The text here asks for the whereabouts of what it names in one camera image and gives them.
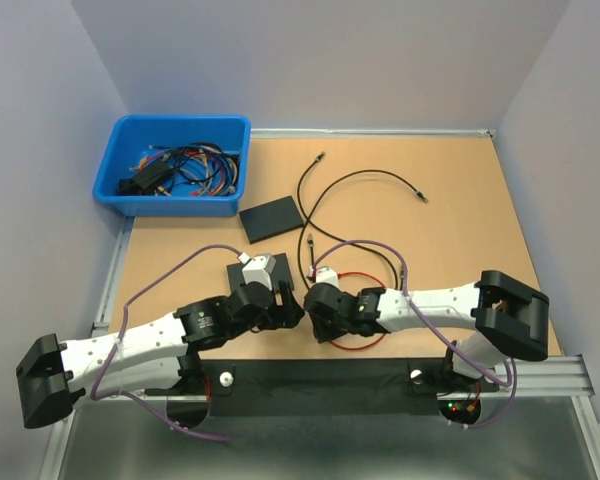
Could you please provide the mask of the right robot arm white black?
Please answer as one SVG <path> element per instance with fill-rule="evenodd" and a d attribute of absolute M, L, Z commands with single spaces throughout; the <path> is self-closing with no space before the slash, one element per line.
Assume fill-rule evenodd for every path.
<path fill-rule="evenodd" d="M 446 347 L 443 384 L 462 390 L 507 360 L 542 362 L 549 356 L 549 298 L 496 270 L 458 287 L 405 293 L 366 288 L 352 295 L 336 279 L 308 291 L 304 310 L 320 343 L 343 335 L 370 337 L 426 328 Z"/>

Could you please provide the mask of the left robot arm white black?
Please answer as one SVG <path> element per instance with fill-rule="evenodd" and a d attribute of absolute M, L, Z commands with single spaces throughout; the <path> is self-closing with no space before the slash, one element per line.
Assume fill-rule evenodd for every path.
<path fill-rule="evenodd" d="M 251 282 L 118 334 L 66 341 L 44 335 L 16 368 L 23 424 L 46 427 L 87 400 L 124 392 L 193 393 L 205 379 L 200 352 L 246 332 L 292 329 L 303 315 L 288 283 L 273 292 Z"/>

